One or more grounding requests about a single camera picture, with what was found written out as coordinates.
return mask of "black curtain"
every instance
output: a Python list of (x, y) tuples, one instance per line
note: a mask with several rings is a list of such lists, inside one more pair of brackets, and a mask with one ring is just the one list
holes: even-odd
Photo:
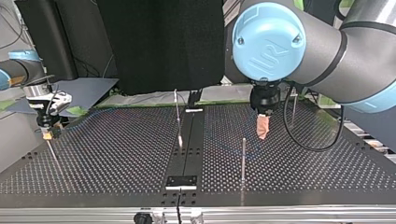
[(127, 94), (197, 90), (224, 75), (221, 0), (98, 0)]

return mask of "screw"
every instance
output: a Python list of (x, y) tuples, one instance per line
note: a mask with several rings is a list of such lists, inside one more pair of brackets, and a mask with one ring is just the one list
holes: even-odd
[(245, 44), (245, 40), (244, 40), (244, 38), (242, 38), (242, 37), (239, 37), (239, 39), (238, 39), (238, 44), (240, 44), (240, 45), (243, 45), (243, 44)]
[(297, 36), (293, 39), (293, 43), (298, 43), (298, 42), (300, 42), (300, 40), (301, 40), (300, 35), (297, 35)]

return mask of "vertical metal pin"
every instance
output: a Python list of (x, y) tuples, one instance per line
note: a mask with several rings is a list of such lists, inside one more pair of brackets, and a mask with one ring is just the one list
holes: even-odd
[(296, 114), (296, 106), (297, 106), (298, 94), (296, 93), (294, 96), (294, 103), (293, 103), (293, 114), (291, 117), (291, 125), (294, 126), (294, 117)]
[(176, 113), (177, 113), (177, 127), (178, 127), (178, 134), (177, 134), (177, 140), (178, 140), (178, 145), (180, 148), (183, 148), (183, 138), (181, 137), (181, 120), (180, 120), (180, 114), (178, 110), (178, 99), (177, 99), (177, 90), (175, 89), (174, 91), (174, 97), (175, 97), (175, 103), (176, 103)]
[(242, 171), (241, 171), (241, 206), (245, 206), (245, 167), (246, 167), (246, 156), (247, 156), (247, 139), (242, 139)]
[(247, 139), (242, 139), (242, 188), (245, 188), (245, 167), (246, 167), (246, 155), (247, 155)]
[(50, 154), (52, 155), (53, 159), (55, 159), (56, 161), (58, 160), (58, 158), (56, 157), (55, 151), (53, 150), (52, 144), (50, 143), (50, 140), (46, 140), (47, 145), (49, 145), (49, 151)]

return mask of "black perforated table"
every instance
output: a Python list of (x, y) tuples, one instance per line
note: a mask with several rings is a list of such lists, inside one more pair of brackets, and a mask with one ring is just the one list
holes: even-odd
[[(281, 113), (262, 141), (249, 105), (203, 109), (183, 114), (183, 148), (173, 107), (95, 109), (54, 142), (59, 162), (41, 146), (0, 174), (0, 207), (396, 204), (395, 165), (348, 130), (332, 150), (309, 152), (288, 137)], [(291, 125), (311, 147), (329, 144), (337, 128), (302, 103)], [(197, 190), (165, 190), (168, 176), (182, 175), (197, 176)]]

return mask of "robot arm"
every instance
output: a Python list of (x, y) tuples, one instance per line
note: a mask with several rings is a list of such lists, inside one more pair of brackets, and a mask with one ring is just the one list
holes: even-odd
[[(248, 0), (240, 10), (233, 57), (253, 91), (287, 77), (361, 113), (396, 105), (396, 0), (356, 0), (340, 30), (292, 0)], [(250, 101), (261, 114), (274, 102)]]
[(59, 113), (70, 105), (72, 96), (52, 90), (35, 51), (15, 50), (8, 55), (9, 60), (0, 62), (0, 91), (22, 86), (29, 106), (37, 112), (43, 138), (58, 137), (62, 128)]

